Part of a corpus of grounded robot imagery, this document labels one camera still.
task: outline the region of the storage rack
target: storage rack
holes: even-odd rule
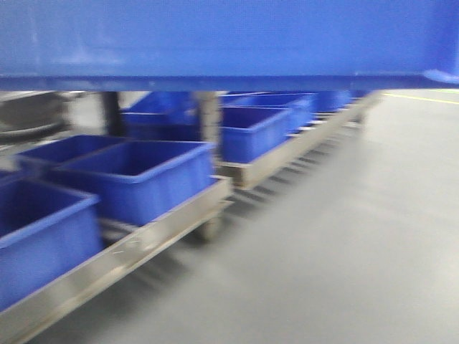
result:
[[[202,107],[212,117],[207,127],[202,128],[203,135],[207,135],[208,140],[218,140],[215,126],[219,111],[215,95],[206,92],[201,96]],[[215,176],[209,188],[145,226],[101,220],[102,227],[128,235],[0,312],[1,342],[25,343],[194,229],[205,239],[213,237],[220,213],[231,204],[225,200],[232,194],[231,178],[237,188],[255,187],[295,157],[316,147],[346,122],[361,121],[365,111],[378,99],[379,93],[373,92],[337,113],[322,114],[313,126],[302,128],[299,134],[292,135],[252,163],[225,163],[217,159],[218,173],[226,176]]]
[[[75,308],[212,220],[231,202],[230,180],[215,177],[207,189],[149,224],[136,228],[102,221],[133,232],[93,258],[0,313],[0,341],[25,343]]]
[[[219,173],[232,178],[235,187],[248,190],[273,175],[286,163],[314,149],[346,122],[361,122],[364,112],[375,105],[379,92],[372,92],[336,113],[322,114],[311,127],[301,128],[298,134],[251,163],[221,162]]]

